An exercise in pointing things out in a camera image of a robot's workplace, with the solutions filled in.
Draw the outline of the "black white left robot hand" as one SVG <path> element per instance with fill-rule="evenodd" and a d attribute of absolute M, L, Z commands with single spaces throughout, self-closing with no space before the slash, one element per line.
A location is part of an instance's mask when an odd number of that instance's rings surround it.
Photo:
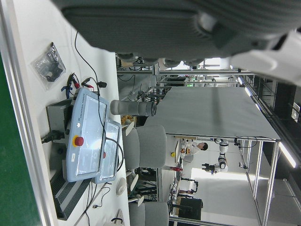
<path fill-rule="evenodd" d="M 55 0 L 92 46 L 168 67 L 227 57 L 233 67 L 299 86 L 298 0 Z"/>

